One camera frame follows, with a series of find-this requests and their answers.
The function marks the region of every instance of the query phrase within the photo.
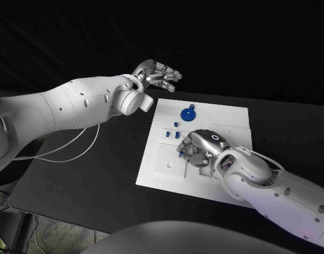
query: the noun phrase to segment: black background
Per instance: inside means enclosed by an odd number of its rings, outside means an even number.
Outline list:
[[[324,105],[324,2],[0,1],[0,89],[154,59],[182,92]]]

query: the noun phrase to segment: blue object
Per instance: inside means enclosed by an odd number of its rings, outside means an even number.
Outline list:
[[[194,111],[194,104],[191,104],[189,108],[185,108],[182,111],[180,111],[180,118],[183,121],[189,122],[195,119],[195,111]]]

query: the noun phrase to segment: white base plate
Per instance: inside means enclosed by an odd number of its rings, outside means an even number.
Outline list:
[[[196,117],[191,122],[185,122],[180,119],[180,111],[191,104],[195,105]],[[231,147],[241,144],[253,148],[247,108],[159,99],[136,184],[253,208],[246,201],[237,201],[230,197],[220,180],[212,177],[209,166],[195,168],[179,158],[178,145],[186,134],[198,129],[215,131],[227,139]]]

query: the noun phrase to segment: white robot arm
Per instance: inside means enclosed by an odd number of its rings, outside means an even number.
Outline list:
[[[211,162],[214,177],[230,196],[247,201],[289,233],[324,247],[324,189],[318,185],[244,146],[231,148],[214,131],[191,132],[178,152],[195,167],[205,167]],[[260,157],[279,170],[270,169]]]
[[[139,64],[131,75],[79,78],[46,92],[1,97],[0,171],[40,136],[59,130],[88,128],[115,115],[130,115],[137,108],[147,112],[153,104],[144,94],[147,86],[173,92],[167,80],[180,78],[176,70],[150,59]]]

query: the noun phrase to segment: black table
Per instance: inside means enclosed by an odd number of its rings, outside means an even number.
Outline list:
[[[92,148],[78,159],[65,163],[33,160],[10,206],[108,233],[149,221],[201,222],[298,253],[324,253],[324,248],[292,236],[254,209],[136,185],[156,101],[166,98],[247,107],[254,150],[324,187],[324,106],[152,89],[147,94],[154,99],[149,112],[137,110],[102,123]],[[95,132],[94,126],[45,158],[74,158],[88,148]],[[39,153],[61,147],[78,133],[79,130],[52,133]]]

